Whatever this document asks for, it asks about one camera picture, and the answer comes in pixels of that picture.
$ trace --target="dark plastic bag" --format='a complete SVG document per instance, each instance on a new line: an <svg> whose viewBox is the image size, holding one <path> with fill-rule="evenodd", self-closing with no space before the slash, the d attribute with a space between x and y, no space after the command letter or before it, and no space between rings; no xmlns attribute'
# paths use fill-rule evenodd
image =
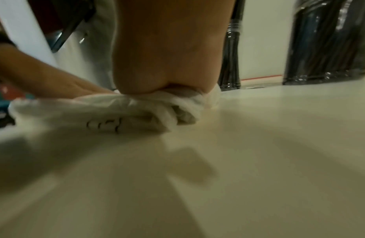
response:
<svg viewBox="0 0 365 238"><path fill-rule="evenodd" d="M365 0L300 0L284 84L316 84L365 75Z"/></svg>

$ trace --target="white cloth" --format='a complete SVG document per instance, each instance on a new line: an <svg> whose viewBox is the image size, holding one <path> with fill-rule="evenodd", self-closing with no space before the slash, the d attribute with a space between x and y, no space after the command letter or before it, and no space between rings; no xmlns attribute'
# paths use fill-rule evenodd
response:
<svg viewBox="0 0 365 238"><path fill-rule="evenodd" d="M82 128L123 132L134 129L170 131L178 123L193 124L205 108L220 97L216 86L209 94L187 87L171 88L150 94L90 95L68 99L16 99L10 115L21 127Z"/></svg>

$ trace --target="skin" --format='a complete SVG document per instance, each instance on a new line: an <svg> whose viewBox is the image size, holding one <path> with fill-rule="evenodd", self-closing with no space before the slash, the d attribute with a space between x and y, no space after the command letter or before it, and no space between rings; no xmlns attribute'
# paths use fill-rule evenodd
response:
<svg viewBox="0 0 365 238"><path fill-rule="evenodd" d="M115 0L113 79L123 94L170 86L210 92L235 0ZM113 93L0 44L0 79L40 98Z"/></svg>

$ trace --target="red stripe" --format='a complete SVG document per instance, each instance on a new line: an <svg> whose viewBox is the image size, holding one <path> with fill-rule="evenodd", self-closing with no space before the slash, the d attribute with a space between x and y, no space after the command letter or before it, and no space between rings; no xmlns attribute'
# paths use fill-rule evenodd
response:
<svg viewBox="0 0 365 238"><path fill-rule="evenodd" d="M281 77L281 76L282 76L282 75L272 75L272 76L257 77L257 78L246 78L246 79L242 79L242 81L245 81L245 80L252 80L252 79L261 79L261 78Z"/></svg>

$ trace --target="black cylindrical object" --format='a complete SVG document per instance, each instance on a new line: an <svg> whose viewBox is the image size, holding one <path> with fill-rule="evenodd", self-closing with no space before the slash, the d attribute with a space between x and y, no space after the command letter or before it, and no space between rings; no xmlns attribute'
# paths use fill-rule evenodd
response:
<svg viewBox="0 0 365 238"><path fill-rule="evenodd" d="M365 75L365 0L299 0L285 85Z"/></svg>
<svg viewBox="0 0 365 238"><path fill-rule="evenodd" d="M239 46L240 27L243 19L245 0L237 0L231 21L228 25L223 49L223 61L218 84L222 91L239 89L241 86L239 77Z"/></svg>

